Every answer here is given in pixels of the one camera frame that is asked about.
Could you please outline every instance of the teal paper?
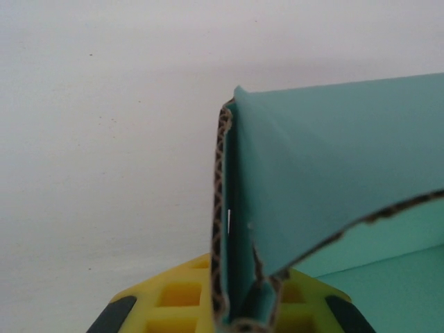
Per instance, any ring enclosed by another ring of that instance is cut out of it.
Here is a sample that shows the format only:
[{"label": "teal paper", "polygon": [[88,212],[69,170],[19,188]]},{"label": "teal paper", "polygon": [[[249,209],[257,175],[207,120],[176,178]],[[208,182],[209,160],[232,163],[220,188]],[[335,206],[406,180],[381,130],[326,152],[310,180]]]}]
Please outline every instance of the teal paper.
[{"label": "teal paper", "polygon": [[[264,276],[274,275],[352,222],[444,189],[444,74],[263,93],[238,87],[234,97],[225,154],[227,323],[270,318],[267,282],[248,298],[253,246]],[[437,200],[357,226],[345,246],[298,268],[323,275],[444,244],[443,213]],[[260,309],[246,312],[251,299]]]},{"label": "teal paper", "polygon": [[444,246],[323,276],[376,332],[444,332]]}]

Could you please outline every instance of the yellow plastic object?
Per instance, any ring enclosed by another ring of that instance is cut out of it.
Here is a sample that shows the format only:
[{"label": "yellow plastic object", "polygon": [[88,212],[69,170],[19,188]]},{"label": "yellow plastic object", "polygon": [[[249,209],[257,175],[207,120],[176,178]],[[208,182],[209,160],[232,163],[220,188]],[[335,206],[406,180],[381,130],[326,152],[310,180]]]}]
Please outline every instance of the yellow plastic object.
[{"label": "yellow plastic object", "polygon": [[209,255],[202,255],[118,293],[137,301],[119,333],[213,333]]},{"label": "yellow plastic object", "polygon": [[[111,302],[137,298],[119,333],[214,333],[209,262],[210,256],[202,255],[118,293]],[[343,333],[325,301],[332,295],[351,301],[342,291],[291,270],[275,333]]]}]

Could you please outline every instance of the white wall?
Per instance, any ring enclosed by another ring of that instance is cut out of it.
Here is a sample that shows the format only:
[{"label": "white wall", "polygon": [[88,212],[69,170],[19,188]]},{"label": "white wall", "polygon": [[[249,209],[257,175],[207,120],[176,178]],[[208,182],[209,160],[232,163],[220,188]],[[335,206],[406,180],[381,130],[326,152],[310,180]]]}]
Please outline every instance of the white wall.
[{"label": "white wall", "polygon": [[207,252],[219,108],[444,71],[444,3],[0,2],[0,332],[82,332]]}]

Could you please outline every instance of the folded cardboard flap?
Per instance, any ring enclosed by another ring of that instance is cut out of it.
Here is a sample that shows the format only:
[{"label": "folded cardboard flap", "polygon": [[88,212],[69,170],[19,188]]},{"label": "folded cardboard flap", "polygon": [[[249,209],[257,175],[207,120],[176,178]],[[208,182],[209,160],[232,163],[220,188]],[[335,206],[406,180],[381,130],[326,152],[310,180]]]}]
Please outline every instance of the folded cardboard flap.
[{"label": "folded cardboard flap", "polygon": [[320,249],[295,268],[320,277],[443,244],[444,204],[437,200],[387,221],[357,225],[342,239]]},{"label": "folded cardboard flap", "polygon": [[217,327],[267,330],[292,264],[324,275],[443,243],[443,88],[434,74],[236,89],[216,150]]}]

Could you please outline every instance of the black rubber edge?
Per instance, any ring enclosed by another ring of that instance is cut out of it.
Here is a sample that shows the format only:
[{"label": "black rubber edge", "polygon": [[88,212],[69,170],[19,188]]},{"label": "black rubber edge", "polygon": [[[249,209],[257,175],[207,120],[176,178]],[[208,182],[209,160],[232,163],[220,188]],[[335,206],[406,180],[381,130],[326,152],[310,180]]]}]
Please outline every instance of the black rubber edge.
[{"label": "black rubber edge", "polygon": [[137,298],[126,296],[106,306],[86,333],[119,333]]},{"label": "black rubber edge", "polygon": [[376,333],[370,323],[352,303],[338,296],[327,296],[325,301],[344,333]]}]

